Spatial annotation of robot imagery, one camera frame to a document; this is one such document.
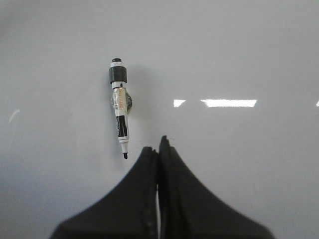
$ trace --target black marker cap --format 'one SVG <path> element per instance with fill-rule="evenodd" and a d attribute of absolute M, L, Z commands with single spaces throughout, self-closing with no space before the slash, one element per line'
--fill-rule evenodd
<path fill-rule="evenodd" d="M 122 62 L 120 58 L 114 58 L 112 62 Z M 124 66 L 113 66 L 110 68 L 110 83 L 115 81 L 124 81 L 127 83 L 126 68 Z"/>

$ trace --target black label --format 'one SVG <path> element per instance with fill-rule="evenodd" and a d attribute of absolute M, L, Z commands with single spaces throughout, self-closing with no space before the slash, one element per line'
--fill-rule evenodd
<path fill-rule="evenodd" d="M 118 137 L 128 136 L 128 129 L 125 124 L 125 116 L 116 116 L 116 125 L 118 128 Z"/>

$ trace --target dry erase marker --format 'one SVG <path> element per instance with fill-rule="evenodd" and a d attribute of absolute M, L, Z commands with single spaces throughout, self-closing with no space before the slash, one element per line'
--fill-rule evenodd
<path fill-rule="evenodd" d="M 126 91 L 127 83 L 126 68 L 122 60 L 115 58 L 110 67 L 110 83 L 113 88 L 112 104 L 114 107 L 117 133 L 124 158 L 128 158 L 129 125 L 128 111 L 132 106 L 132 99 Z"/>

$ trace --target white surface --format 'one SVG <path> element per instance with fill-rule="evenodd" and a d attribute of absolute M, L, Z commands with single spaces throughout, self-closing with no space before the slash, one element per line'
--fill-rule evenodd
<path fill-rule="evenodd" d="M 134 101 L 127 161 L 114 57 Z M 278 239 L 319 238 L 318 62 L 318 1 L 0 1 L 0 238 L 48 238 L 164 134 Z"/>

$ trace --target marker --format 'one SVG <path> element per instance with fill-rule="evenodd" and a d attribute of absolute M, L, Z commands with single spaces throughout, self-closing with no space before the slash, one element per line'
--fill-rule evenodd
<path fill-rule="evenodd" d="M 115 58 L 110 67 L 110 83 L 113 88 L 113 104 L 118 130 L 118 138 L 125 159 L 128 159 L 129 127 L 128 127 L 128 101 L 126 91 L 126 68 L 122 60 Z"/>

